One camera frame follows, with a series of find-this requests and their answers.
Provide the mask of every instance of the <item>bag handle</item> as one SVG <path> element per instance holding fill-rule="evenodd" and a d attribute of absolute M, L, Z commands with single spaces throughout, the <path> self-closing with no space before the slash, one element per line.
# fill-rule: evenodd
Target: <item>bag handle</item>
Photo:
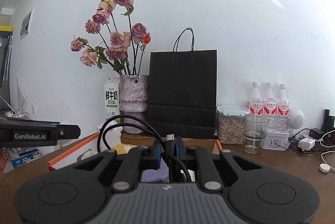
<path fill-rule="evenodd" d="M 188 27 L 186 28 L 178 37 L 178 39 L 175 41 L 175 45 L 173 46 L 173 52 L 178 50 L 178 44 L 179 44 L 179 40 L 180 40 L 180 37 L 182 36 L 182 34 L 186 31 L 186 30 L 190 30 L 192 32 L 192 46 L 191 46 L 191 51 L 194 50 L 194 33 L 193 33 L 193 29 Z"/>

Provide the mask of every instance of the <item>flower vase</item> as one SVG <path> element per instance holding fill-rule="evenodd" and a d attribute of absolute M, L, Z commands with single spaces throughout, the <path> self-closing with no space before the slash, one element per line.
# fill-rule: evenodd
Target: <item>flower vase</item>
<path fill-rule="evenodd" d="M 148 80 L 148 75 L 120 75 L 119 108 L 124 114 L 145 119 L 145 111 L 148 108 Z M 142 123 L 129 118 L 125 118 L 124 122 L 145 127 Z M 143 132 L 143 130 L 128 126 L 123 127 L 123 130 L 131 134 Z"/>

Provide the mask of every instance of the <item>white cable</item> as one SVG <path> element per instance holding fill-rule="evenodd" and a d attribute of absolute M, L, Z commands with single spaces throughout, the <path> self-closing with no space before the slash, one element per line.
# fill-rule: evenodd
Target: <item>white cable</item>
<path fill-rule="evenodd" d="M 332 146 L 326 146 L 326 145 L 323 145 L 323 144 L 322 144 L 323 137 L 325 137 L 327 134 L 332 133 L 332 132 L 334 132 L 334 131 L 335 131 L 335 130 L 332 130 L 332 131 L 330 131 L 330 132 L 325 133 L 325 134 L 321 137 L 320 145 L 322 145 L 322 146 L 325 147 L 325 148 L 335 148 L 335 145 L 332 145 Z"/>
<path fill-rule="evenodd" d="M 327 154 L 327 153 L 330 153 L 330 152 L 335 152 L 335 151 L 327 151 L 327 152 L 321 153 L 321 159 L 323 160 L 323 162 L 324 162 L 325 164 L 327 164 L 327 163 L 326 163 L 326 161 L 324 160 L 323 155 L 324 155 L 324 154 Z"/>

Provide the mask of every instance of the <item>glass cup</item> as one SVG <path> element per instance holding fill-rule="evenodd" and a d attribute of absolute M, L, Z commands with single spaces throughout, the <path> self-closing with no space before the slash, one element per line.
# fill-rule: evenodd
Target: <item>glass cup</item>
<path fill-rule="evenodd" d="M 265 138 L 269 120 L 253 115 L 244 117 L 243 124 L 243 150 L 247 153 L 256 154 Z"/>

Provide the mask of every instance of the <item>white round device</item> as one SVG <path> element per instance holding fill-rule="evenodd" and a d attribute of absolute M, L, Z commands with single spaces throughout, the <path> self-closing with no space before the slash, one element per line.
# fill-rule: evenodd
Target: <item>white round device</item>
<path fill-rule="evenodd" d="M 288 128 L 299 129 L 304 125 L 305 116 L 301 110 L 290 109 L 289 110 L 289 120 L 287 122 Z"/>

